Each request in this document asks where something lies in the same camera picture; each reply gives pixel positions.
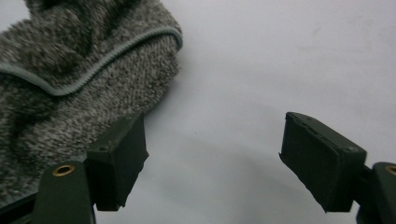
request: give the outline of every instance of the knit glove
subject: knit glove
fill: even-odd
[[[119,117],[148,112],[178,71],[181,30],[159,0],[25,0],[0,34],[0,208],[49,166],[82,161]]]

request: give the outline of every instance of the white backdrop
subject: white backdrop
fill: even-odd
[[[312,116],[396,162],[396,2],[163,0],[182,67],[146,117],[150,157],[104,223],[352,224],[325,214],[279,159],[285,113]],[[0,0],[0,29],[27,17]]]

